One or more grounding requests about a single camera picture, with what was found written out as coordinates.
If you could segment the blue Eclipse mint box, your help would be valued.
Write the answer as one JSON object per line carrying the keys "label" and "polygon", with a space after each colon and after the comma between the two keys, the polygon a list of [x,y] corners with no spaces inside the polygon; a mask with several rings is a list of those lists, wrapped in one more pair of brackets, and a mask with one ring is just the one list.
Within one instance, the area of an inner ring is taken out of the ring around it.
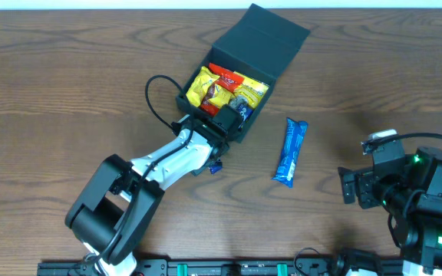
{"label": "blue Eclipse mint box", "polygon": [[241,115],[243,122],[247,121],[253,112],[252,108],[248,104],[245,104],[245,103],[240,104],[237,107],[237,111]]}

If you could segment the yellow Hacks candy bag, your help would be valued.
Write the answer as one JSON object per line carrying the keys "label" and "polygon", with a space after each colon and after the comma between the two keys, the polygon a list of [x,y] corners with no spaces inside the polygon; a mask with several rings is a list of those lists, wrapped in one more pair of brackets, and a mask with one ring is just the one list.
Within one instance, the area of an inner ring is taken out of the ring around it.
{"label": "yellow Hacks candy bag", "polygon": [[268,91],[269,85],[247,77],[237,71],[235,71],[234,74],[243,78],[242,83],[234,90],[234,95],[244,96],[247,99],[248,105],[253,110],[256,109]]}

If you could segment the red candy bag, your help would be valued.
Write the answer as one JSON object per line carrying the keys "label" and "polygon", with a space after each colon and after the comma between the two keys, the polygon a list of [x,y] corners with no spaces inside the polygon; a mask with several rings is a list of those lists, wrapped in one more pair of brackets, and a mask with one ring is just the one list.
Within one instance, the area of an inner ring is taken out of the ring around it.
{"label": "red candy bag", "polygon": [[[233,94],[234,94],[234,90],[243,81],[243,78],[240,77],[239,75],[234,74],[234,71],[230,71],[228,69],[225,69],[224,67],[220,67],[219,65],[209,63],[208,68],[214,74],[219,75],[219,79],[216,82],[214,82],[213,84],[218,84],[218,85],[226,88],[227,90],[229,90]],[[212,93],[210,93],[208,90],[206,96],[203,98],[203,101],[200,104],[200,109],[203,110],[204,112],[208,113],[211,117],[214,117],[222,107],[219,109],[219,108],[213,106],[212,104],[210,104],[207,101],[210,96],[212,96]]]}

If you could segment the yellow snack packet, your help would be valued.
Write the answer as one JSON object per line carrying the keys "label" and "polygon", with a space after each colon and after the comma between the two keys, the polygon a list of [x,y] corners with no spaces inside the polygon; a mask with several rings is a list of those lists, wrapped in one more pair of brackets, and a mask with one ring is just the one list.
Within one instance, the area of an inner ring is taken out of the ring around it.
{"label": "yellow snack packet", "polygon": [[186,97],[190,104],[199,107],[210,86],[218,79],[219,75],[211,72],[209,68],[202,66],[200,72],[197,74],[186,92]]}
{"label": "yellow snack packet", "polygon": [[218,84],[213,84],[209,88],[209,92],[212,93],[212,96],[207,101],[219,109],[235,97],[232,92]]}

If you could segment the dark green box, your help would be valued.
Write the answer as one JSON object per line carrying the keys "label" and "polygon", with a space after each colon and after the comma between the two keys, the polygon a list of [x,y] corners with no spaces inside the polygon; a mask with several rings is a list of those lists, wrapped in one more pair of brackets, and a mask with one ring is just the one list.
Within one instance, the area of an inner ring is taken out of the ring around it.
{"label": "dark green box", "polygon": [[[256,4],[250,5],[244,16],[224,35],[218,38],[206,56],[193,71],[183,90],[176,96],[176,105],[184,113],[193,111],[193,117],[226,141],[242,142],[271,97],[280,75],[290,65],[311,31]],[[210,116],[190,105],[186,92],[202,66],[210,63],[237,71],[269,86],[261,103],[244,122],[231,107],[220,109]],[[242,122],[242,127],[235,128]]]}

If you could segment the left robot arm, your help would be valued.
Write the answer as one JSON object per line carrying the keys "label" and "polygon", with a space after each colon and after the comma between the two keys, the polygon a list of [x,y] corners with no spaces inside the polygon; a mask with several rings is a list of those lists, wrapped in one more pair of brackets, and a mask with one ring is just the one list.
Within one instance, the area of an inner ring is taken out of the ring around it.
{"label": "left robot arm", "polygon": [[217,161],[241,123],[239,112],[227,105],[212,119],[191,113],[172,123],[175,139],[156,151],[131,160],[107,157],[65,217],[66,226],[90,252],[68,274],[133,274],[133,251],[166,190]]}

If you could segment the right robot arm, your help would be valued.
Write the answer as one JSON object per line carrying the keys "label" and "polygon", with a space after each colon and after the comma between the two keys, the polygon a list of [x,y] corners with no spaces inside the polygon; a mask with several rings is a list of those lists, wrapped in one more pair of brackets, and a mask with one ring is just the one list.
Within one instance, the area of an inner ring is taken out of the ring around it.
{"label": "right robot arm", "polygon": [[442,272],[442,149],[420,146],[404,151],[403,135],[370,138],[363,153],[368,168],[338,168],[343,200],[362,209],[382,207],[401,257],[422,273]]}

